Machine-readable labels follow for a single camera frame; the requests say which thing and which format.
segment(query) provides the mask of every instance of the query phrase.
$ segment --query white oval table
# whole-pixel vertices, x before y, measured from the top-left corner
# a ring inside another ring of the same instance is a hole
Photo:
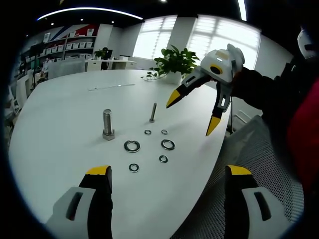
[[[145,82],[145,74],[86,72],[49,80],[32,92],[16,122],[9,159],[17,186],[40,222],[86,171],[101,165],[112,167],[115,239],[167,239],[186,219],[216,163],[229,110],[205,137],[216,91],[202,86],[166,109],[176,86]],[[149,123],[154,102],[155,122]],[[113,112],[112,141],[102,139],[104,109]],[[145,129],[152,134],[145,135]],[[139,152],[125,151],[129,139],[141,144]],[[163,139],[174,141],[175,149],[163,149]],[[168,163],[160,163],[160,155]],[[129,171],[131,163],[140,166],[138,173]]]

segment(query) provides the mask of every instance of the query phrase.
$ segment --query bolt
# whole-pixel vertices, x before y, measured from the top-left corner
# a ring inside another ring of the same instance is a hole
[[[151,123],[154,123],[154,115],[155,115],[155,110],[156,110],[156,103],[154,103],[154,105],[153,105],[153,110],[152,110],[152,115],[151,115],[151,118],[150,118],[150,122]]]
[[[106,109],[103,111],[103,123],[104,123],[104,130],[102,133],[103,139],[108,141],[115,138],[114,129],[112,129],[111,125],[111,114],[112,111],[110,109]]]

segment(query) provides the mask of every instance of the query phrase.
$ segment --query metal washer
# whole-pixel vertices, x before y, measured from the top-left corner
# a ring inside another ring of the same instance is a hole
[[[161,133],[167,135],[167,134],[168,134],[168,131],[167,131],[166,129],[162,129],[162,130],[161,130]]]
[[[146,134],[146,135],[151,135],[151,134],[152,134],[152,131],[150,131],[149,129],[146,129],[146,130],[144,131],[144,134]]]
[[[130,143],[135,144],[135,145],[136,145],[136,149],[130,149],[130,148],[128,147],[128,145],[129,145]],[[137,142],[136,140],[128,140],[128,141],[126,141],[126,142],[124,143],[124,149],[125,149],[127,152],[130,152],[130,153],[136,153],[137,151],[139,151],[140,148],[141,148],[141,145],[140,145],[140,143]]]
[[[159,157],[159,161],[160,161],[161,163],[167,163],[167,162],[168,162],[168,158],[167,158],[165,155],[161,155],[161,156]]]
[[[140,170],[140,167],[139,167],[136,163],[132,163],[132,164],[129,165],[129,170],[130,170],[132,173],[137,173],[137,172]]]
[[[171,143],[172,144],[172,147],[167,147],[166,145],[165,145],[165,143]],[[169,140],[169,139],[163,139],[162,141],[161,141],[161,146],[164,148],[164,149],[166,149],[166,150],[173,150],[173,149],[175,149],[175,143],[173,142],[173,141],[171,141],[171,140]]]

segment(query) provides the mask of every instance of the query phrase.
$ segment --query computer monitor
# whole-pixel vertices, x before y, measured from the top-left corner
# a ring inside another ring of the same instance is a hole
[[[113,52],[113,50],[107,50],[107,52],[105,53],[105,59],[110,59],[111,58],[111,56],[112,56],[112,52]]]

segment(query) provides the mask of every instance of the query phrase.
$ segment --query window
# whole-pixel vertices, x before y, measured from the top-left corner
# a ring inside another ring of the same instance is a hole
[[[136,41],[133,57],[161,57],[161,50],[167,48],[176,18],[177,16],[165,16],[146,20]]]
[[[259,42],[260,30],[256,28],[229,19],[200,15],[187,47],[202,60],[208,52],[227,49],[227,44],[230,43],[242,50],[245,56],[244,66],[254,69]]]

